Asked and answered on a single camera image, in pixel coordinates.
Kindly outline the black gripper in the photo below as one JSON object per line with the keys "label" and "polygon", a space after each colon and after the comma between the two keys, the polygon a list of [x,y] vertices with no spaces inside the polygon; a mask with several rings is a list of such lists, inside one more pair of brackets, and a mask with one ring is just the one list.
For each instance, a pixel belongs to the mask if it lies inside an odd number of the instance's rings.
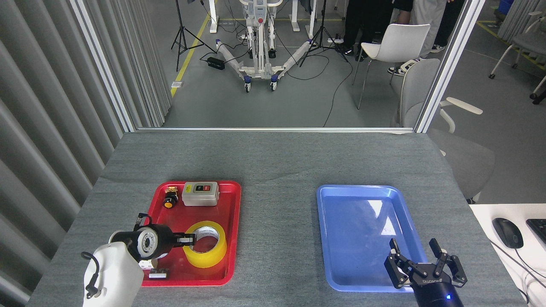
{"label": "black gripper", "polygon": [[[401,254],[396,239],[390,239],[389,246],[391,248],[390,254],[387,256],[384,266],[394,288],[402,288],[410,279],[410,274],[416,273],[418,276],[411,277],[411,287],[420,307],[463,306],[456,287],[463,287],[468,279],[458,256],[450,255],[439,246],[435,238],[431,238],[429,246],[437,258],[437,262],[433,265],[431,273],[434,278],[424,278],[423,268]],[[452,278],[449,276],[440,277],[446,264],[451,271]]]}
{"label": "black gripper", "polygon": [[170,252],[173,245],[175,248],[195,245],[195,233],[173,233],[172,230],[165,225],[157,225],[156,233],[158,245],[156,249],[156,259],[165,257]]}

